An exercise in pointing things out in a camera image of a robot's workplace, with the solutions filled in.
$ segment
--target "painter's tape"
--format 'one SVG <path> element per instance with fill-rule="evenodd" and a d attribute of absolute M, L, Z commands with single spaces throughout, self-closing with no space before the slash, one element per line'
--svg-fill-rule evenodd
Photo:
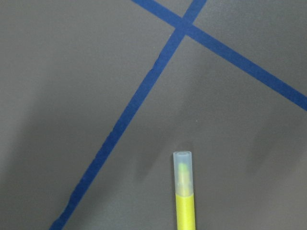
<path fill-rule="evenodd" d="M 183 18 L 187 22 L 193 22 L 205 3 L 206 0 L 194 0 L 191 3 L 185 15 L 183 16 Z M 141 106 L 146 96 L 154 86 L 155 82 L 158 80 L 162 71 L 168 64 L 172 55 L 180 45 L 184 36 L 185 34 L 178 29 L 176 29 L 173 32 L 173 34 L 170 36 L 166 45 L 162 49 L 158 59 L 154 63 L 153 68 L 148 72 L 148 74 L 146 75 L 146 77 L 138 87 L 137 91 L 135 92 L 134 96 L 128 103 L 127 107 L 120 116 L 119 120 L 116 122 L 112 132 L 106 138 L 101 149 L 98 151 L 94 160 L 87 168 L 81 180 L 79 181 L 74 191 L 72 192 L 64 211 L 59 216 L 59 218 L 53 222 L 53 224 L 50 227 L 50 230 L 63 229 L 64 225 L 66 224 L 66 222 L 68 221 L 74 210 L 76 209 L 78 203 L 86 193 L 87 189 L 91 185 L 94 178 L 97 176 L 99 170 L 105 163 L 111 151 L 116 146 L 118 140 L 123 135 L 130 121 L 133 119 L 139 107 Z"/>
<path fill-rule="evenodd" d="M 189 21 L 180 18 L 178 15 L 153 0 L 132 1 L 153 13 L 166 23 L 175 27 L 176 29 L 181 30 L 186 35 L 199 42 L 212 52 L 234 64 L 239 69 L 261 81 L 266 86 L 270 87 L 280 95 L 284 96 L 291 102 L 297 104 L 299 107 L 307 111 L 307 97 L 305 95 L 292 88 L 282 80 L 278 79 L 274 75 L 270 74 L 257 64 L 248 60 L 246 57 L 232 50 L 214 37 L 210 36 L 206 32 L 197 28 Z"/>

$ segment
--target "gray surface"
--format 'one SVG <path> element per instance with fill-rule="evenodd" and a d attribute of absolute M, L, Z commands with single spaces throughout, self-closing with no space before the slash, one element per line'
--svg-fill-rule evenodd
<path fill-rule="evenodd" d="M 190 1 L 159 1 L 183 15 Z M 195 25 L 307 94 L 304 1 L 209 0 Z M 1 1 L 0 225 L 48 229 L 173 28 L 131 1 Z M 65 229 L 306 229 L 306 112 L 185 38 Z"/>

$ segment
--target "clear plastic cap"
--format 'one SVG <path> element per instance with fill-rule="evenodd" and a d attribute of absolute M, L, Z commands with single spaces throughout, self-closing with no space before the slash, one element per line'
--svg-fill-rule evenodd
<path fill-rule="evenodd" d="M 192 153 L 174 152 L 175 192 L 179 196 L 193 194 Z"/>

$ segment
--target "highlighter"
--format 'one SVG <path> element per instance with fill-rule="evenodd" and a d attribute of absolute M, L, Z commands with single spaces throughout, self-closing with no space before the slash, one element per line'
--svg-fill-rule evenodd
<path fill-rule="evenodd" d="M 192 153 L 174 152 L 177 230 L 195 230 Z"/>

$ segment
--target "blue tape line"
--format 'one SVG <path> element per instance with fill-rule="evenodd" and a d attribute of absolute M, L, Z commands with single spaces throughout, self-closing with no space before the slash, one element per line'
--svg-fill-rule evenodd
<path fill-rule="evenodd" d="M 204 4 L 206 3 L 206 1 L 207 0 L 194 0 L 191 3 L 190 7 L 188 8 L 183 18 L 187 22 L 193 22 L 196 19 L 202 7 L 204 6 Z M 75 208 L 77 207 L 78 203 L 86 193 L 87 189 L 91 185 L 94 178 L 97 176 L 99 170 L 105 163 L 111 151 L 116 146 L 120 137 L 126 130 L 130 121 L 133 119 L 134 115 L 136 114 L 139 107 L 145 100 L 146 96 L 148 95 L 148 93 L 150 92 L 150 90 L 158 80 L 159 76 L 161 75 L 162 71 L 168 64 L 172 55 L 178 48 L 184 36 L 185 34 L 177 29 L 172 33 L 166 45 L 162 49 L 158 59 L 154 63 L 153 68 L 148 72 L 148 74 L 146 75 L 146 77 L 138 87 L 137 91 L 135 92 L 134 96 L 128 103 L 127 107 L 120 116 L 119 120 L 116 122 L 112 132 L 106 138 L 101 149 L 98 151 L 94 160 L 87 168 L 81 180 L 79 181 L 74 191 L 72 192 L 64 211 L 62 212 L 60 217 L 53 222 L 53 224 L 50 227 L 50 230 L 63 229 L 64 225 L 66 224 L 72 213 L 74 212 Z"/>
<path fill-rule="evenodd" d="M 307 111 L 307 97 L 305 95 L 292 88 L 282 80 L 278 79 L 274 75 L 270 74 L 252 61 L 248 60 L 241 54 L 232 50 L 222 42 L 192 25 L 187 20 L 180 18 L 178 15 L 153 0 L 132 1 L 153 13 L 166 23 L 175 27 L 176 29 L 184 32 L 186 35 L 199 42 L 212 52 L 234 64 L 244 72 L 261 81 L 266 86 L 270 87 L 280 95 L 284 96 L 291 102 L 297 104 L 299 107 Z"/>

